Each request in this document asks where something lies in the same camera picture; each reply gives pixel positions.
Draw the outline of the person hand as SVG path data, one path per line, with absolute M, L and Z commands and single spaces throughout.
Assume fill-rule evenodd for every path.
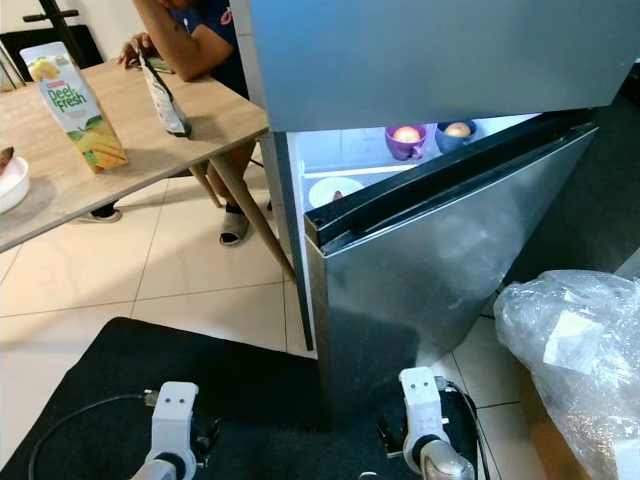
M 151 37 L 147 33 L 137 33 L 122 46 L 116 63 L 125 69 L 142 67 L 148 58 L 157 58 L 157 56 L 159 54 L 157 54 Z

